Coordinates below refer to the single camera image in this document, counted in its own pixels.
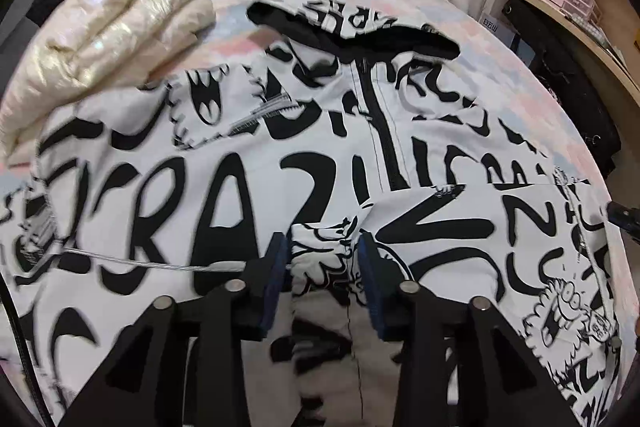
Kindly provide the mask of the white black graffiti print jacket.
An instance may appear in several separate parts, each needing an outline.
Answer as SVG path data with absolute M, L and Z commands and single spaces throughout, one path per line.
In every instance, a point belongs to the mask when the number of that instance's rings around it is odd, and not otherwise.
M 602 426 L 620 381 L 588 180 L 420 18 L 256 1 L 276 38 L 55 109 L 1 206 L 50 426 Z

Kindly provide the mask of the pastel tie-dye bed cover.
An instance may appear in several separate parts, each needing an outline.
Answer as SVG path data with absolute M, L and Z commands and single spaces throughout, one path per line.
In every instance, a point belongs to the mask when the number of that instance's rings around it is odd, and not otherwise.
M 141 87 L 56 108 L 1 220 L 168 215 L 209 228 L 326 223 L 420 194 L 463 218 L 503 199 L 597 228 L 577 133 L 520 61 L 446 0 L 212 0 L 216 20 Z

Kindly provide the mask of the cream puffer jacket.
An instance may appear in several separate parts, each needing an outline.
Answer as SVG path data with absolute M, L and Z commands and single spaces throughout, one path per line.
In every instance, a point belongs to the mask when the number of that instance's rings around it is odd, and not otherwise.
M 141 87 L 216 20 L 212 0 L 64 0 L 30 40 L 1 101 L 1 158 L 29 161 L 58 107 Z

